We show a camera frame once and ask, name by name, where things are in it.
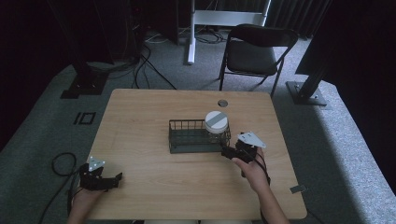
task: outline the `gray carpet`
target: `gray carpet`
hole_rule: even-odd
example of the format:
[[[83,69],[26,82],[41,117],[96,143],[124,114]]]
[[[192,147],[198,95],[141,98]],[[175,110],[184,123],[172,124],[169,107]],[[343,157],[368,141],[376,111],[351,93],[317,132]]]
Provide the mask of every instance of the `gray carpet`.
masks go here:
[[[147,46],[149,61],[179,90],[219,88],[219,66],[224,44],[197,42],[195,64],[186,65],[187,45],[179,46],[162,37],[153,38]],[[276,114],[303,193],[307,209],[314,214],[292,223],[396,223],[396,199],[379,171],[368,147],[350,117],[337,89],[321,82],[319,89],[329,105],[295,105],[286,81],[305,81],[295,70],[309,40],[299,40],[287,57],[273,98]],[[92,63],[105,68],[108,65]],[[52,159],[72,152],[82,164],[104,114],[111,92],[131,88],[131,71],[110,74],[102,95],[81,95],[75,100],[61,100],[75,76],[66,67],[48,85],[32,112],[0,154],[0,223],[37,223],[42,211],[64,182],[51,171]],[[258,86],[259,78],[226,77],[224,91],[270,91],[273,79]],[[143,66],[137,78],[142,89],[171,89],[149,65]],[[75,124],[78,113],[95,112],[92,124]],[[59,172],[71,167],[69,157],[56,163]],[[64,188],[47,211],[43,223],[65,223]],[[131,220],[89,221],[89,223],[131,223]]]

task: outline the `chair backrest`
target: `chair backrest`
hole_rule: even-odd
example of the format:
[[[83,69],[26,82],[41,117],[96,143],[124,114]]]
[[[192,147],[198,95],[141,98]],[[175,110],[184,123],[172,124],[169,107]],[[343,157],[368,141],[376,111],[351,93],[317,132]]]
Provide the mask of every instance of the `chair backrest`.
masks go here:
[[[251,45],[270,48],[291,48],[298,40],[298,35],[289,29],[269,28],[253,24],[239,24],[228,34],[227,43],[238,38]]]

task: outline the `black wire basket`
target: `black wire basket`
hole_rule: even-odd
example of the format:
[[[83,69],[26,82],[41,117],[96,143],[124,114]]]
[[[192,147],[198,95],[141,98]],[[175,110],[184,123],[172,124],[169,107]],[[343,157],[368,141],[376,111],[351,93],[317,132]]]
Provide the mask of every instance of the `black wire basket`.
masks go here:
[[[210,133],[204,119],[170,119],[169,149],[171,153],[221,152],[230,145],[230,126],[223,133]]]

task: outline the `table top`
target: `table top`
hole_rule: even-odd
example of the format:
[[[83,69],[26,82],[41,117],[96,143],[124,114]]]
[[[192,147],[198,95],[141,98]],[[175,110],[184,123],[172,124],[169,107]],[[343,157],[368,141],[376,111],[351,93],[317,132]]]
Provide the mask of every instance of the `table top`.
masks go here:
[[[213,110],[228,116],[232,146],[241,132],[265,142],[273,193],[288,218],[304,218],[301,193],[290,192],[298,183],[268,93],[114,90],[90,156],[106,161],[103,177],[123,172],[123,179],[90,219],[261,219],[257,195],[219,152],[170,153],[169,120],[204,119]]]

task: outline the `black stand base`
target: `black stand base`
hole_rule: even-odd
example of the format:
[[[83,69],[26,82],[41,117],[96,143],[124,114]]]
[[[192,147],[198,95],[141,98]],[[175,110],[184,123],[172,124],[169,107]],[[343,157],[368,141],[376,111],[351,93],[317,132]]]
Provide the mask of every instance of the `black stand base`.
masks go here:
[[[327,105],[327,102],[325,99],[323,99],[323,96],[320,93],[319,89],[316,89],[311,97],[305,99],[299,97],[298,95],[300,88],[304,85],[303,82],[288,81],[286,82],[286,85],[288,86],[291,97],[293,98],[293,102],[296,105],[321,105],[321,106]]]
[[[106,85],[108,73],[96,75],[91,82],[86,82],[77,75],[69,90],[64,91],[61,99],[77,99],[80,95],[100,95]]]

